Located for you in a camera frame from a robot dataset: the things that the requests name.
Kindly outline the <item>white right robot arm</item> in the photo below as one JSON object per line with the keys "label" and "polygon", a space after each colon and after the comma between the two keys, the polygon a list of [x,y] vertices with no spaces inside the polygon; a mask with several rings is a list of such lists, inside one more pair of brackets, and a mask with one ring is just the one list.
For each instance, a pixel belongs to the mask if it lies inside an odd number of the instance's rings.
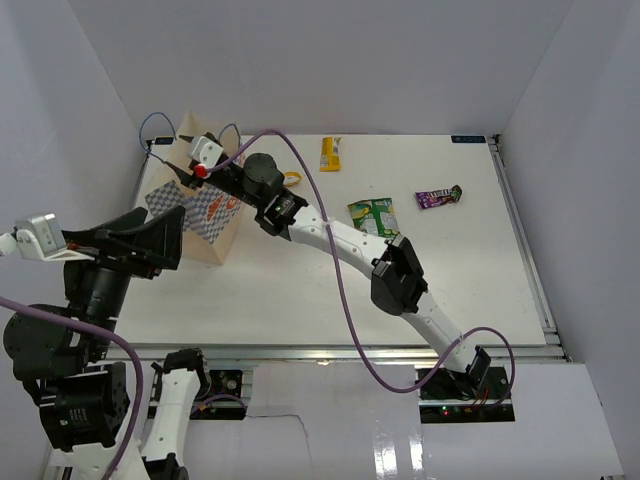
{"label": "white right robot arm", "polygon": [[316,248],[336,265],[358,270],[370,282],[372,303],[406,321],[438,354],[427,380],[444,371],[466,399],[486,389],[490,356],[437,305],[408,238],[385,239],[330,220],[322,203],[311,205],[286,187],[284,173],[268,154],[254,153],[237,164],[244,151],[227,155],[211,133],[182,139],[189,145],[188,170],[179,176],[184,186],[216,187],[253,207],[256,223],[269,235]]}

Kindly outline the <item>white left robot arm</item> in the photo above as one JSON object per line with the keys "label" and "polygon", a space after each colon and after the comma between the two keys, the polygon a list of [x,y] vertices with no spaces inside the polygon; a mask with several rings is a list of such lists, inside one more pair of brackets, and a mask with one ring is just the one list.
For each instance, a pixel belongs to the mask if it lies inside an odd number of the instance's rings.
{"label": "white left robot arm", "polygon": [[65,306],[2,301],[12,313],[3,346],[52,448],[82,479],[188,477],[186,430],[194,403],[211,387],[206,359],[188,348],[155,366],[156,413],[140,442],[134,430],[144,373],[135,349],[115,331],[131,280],[178,267],[185,217],[181,206],[157,217],[138,207],[68,231],[55,215],[40,213],[1,237],[3,254],[63,266]]}

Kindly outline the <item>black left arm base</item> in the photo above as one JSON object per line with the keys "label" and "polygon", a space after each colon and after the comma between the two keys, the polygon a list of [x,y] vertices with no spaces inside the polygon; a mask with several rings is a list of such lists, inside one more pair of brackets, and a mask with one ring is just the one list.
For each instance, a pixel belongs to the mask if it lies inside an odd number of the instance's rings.
{"label": "black left arm base", "polygon": [[236,400],[244,400],[246,375],[242,370],[211,370],[211,387],[202,399],[194,404],[191,420],[239,421],[245,417],[245,408]]}

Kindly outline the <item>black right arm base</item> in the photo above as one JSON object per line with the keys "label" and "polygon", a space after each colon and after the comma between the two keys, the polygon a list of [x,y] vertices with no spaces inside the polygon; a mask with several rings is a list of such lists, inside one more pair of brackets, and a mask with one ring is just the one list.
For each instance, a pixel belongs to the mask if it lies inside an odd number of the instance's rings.
{"label": "black right arm base", "polygon": [[419,390],[420,420],[426,424],[510,423],[516,420],[511,394],[496,403],[509,386],[503,367],[491,367],[477,393],[457,386],[448,373],[438,371]]}

